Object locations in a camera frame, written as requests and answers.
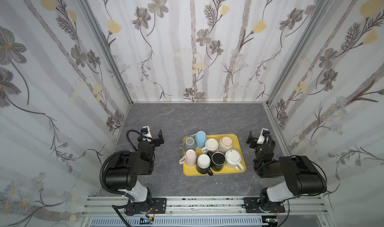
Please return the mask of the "black and white mug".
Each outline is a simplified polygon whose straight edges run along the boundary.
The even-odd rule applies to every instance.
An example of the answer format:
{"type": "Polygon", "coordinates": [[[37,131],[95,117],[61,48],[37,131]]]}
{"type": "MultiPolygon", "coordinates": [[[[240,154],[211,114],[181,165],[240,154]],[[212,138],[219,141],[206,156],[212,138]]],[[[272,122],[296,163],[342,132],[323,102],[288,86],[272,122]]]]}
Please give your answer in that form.
{"type": "Polygon", "coordinates": [[[206,154],[201,154],[197,159],[196,169],[202,175],[213,176],[211,158],[206,154]]]}

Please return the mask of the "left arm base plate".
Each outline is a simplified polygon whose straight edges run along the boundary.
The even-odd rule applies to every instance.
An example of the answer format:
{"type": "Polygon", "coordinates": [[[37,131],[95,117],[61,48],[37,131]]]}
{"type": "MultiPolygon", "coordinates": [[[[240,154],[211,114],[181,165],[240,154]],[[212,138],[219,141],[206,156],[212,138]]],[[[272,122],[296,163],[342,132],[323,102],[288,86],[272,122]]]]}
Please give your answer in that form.
{"type": "Polygon", "coordinates": [[[153,198],[149,201],[134,203],[128,201],[124,207],[124,213],[127,216],[138,214],[164,214],[166,212],[167,199],[166,198],[153,198]]]}

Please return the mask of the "yellow tray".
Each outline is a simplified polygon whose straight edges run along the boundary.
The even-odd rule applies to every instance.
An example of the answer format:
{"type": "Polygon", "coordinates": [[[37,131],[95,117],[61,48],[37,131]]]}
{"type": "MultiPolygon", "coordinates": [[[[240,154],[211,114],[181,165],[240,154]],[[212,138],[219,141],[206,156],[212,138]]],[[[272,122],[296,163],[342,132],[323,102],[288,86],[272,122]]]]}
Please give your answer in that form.
{"type": "MultiPolygon", "coordinates": [[[[227,174],[244,173],[246,171],[247,167],[246,167],[246,163],[245,163],[245,160],[244,160],[244,156],[243,156],[243,153],[242,153],[242,149],[241,149],[238,137],[236,135],[234,135],[234,134],[207,135],[208,139],[215,139],[217,141],[219,141],[223,137],[229,137],[230,139],[232,139],[232,141],[234,143],[233,149],[238,151],[240,153],[240,155],[241,155],[241,165],[243,166],[243,168],[240,167],[239,171],[238,171],[238,170],[236,170],[236,168],[230,168],[227,165],[225,165],[224,168],[220,172],[213,171],[213,174],[214,175],[227,175],[227,174]]],[[[185,163],[183,163],[183,173],[187,177],[203,176],[203,174],[200,174],[197,171],[195,166],[189,167],[185,163]]]]}

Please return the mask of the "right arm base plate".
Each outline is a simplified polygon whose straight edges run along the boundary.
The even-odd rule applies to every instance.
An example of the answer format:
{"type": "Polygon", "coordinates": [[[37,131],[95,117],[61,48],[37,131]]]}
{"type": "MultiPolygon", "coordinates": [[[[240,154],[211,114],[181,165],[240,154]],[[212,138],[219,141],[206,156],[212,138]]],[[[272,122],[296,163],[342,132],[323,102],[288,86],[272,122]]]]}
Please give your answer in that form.
{"type": "Polygon", "coordinates": [[[259,198],[243,198],[244,204],[242,207],[246,210],[247,214],[265,213],[265,214],[278,214],[285,213],[286,209],[281,202],[270,202],[268,199],[260,200],[259,198]]]}

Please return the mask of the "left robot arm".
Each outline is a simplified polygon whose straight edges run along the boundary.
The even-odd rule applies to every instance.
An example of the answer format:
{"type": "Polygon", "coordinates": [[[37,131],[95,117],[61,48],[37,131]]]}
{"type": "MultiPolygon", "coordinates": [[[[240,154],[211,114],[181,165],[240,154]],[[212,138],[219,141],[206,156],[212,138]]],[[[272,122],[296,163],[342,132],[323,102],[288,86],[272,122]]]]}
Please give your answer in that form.
{"type": "Polygon", "coordinates": [[[118,151],[109,156],[102,164],[99,179],[101,187],[115,195],[127,197],[128,203],[112,208],[118,213],[133,216],[150,213],[155,210],[152,194],[139,181],[140,175],[151,175],[154,169],[155,148],[165,143],[162,131],[157,138],[152,138],[150,129],[128,130],[126,138],[133,151],[118,151]]]}

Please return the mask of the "white speckled mug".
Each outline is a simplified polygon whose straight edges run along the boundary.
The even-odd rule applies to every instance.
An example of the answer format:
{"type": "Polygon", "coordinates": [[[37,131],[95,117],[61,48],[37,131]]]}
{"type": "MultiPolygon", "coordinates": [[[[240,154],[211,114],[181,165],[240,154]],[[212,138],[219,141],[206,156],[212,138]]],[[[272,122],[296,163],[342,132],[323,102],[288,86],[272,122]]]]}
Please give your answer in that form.
{"type": "Polygon", "coordinates": [[[225,165],[228,168],[235,168],[238,172],[245,170],[244,166],[241,164],[242,156],[238,151],[234,149],[228,150],[225,153],[225,157],[226,157],[225,165]]]}

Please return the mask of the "beige mug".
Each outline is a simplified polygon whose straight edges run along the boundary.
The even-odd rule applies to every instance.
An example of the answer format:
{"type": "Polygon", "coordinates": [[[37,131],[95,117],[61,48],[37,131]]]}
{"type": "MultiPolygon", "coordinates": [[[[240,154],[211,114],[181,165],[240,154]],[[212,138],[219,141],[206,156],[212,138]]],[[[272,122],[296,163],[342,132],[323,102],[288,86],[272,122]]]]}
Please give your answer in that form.
{"type": "Polygon", "coordinates": [[[225,154],[234,146],[233,140],[230,137],[223,137],[219,140],[218,151],[225,154]]]}

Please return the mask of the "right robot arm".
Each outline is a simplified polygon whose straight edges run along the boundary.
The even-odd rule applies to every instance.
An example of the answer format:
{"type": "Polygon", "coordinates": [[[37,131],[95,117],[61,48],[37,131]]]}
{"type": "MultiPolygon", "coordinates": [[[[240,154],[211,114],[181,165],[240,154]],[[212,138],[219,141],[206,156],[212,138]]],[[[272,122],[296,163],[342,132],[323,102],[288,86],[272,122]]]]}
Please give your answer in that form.
{"type": "Polygon", "coordinates": [[[308,157],[283,156],[274,159],[276,142],[269,130],[262,129],[258,138],[249,133],[247,144],[255,151],[254,171],[260,178],[284,177],[282,183],[262,189],[256,201],[245,200],[249,211],[283,213],[285,201],[326,192],[326,175],[321,174],[308,157]]]}

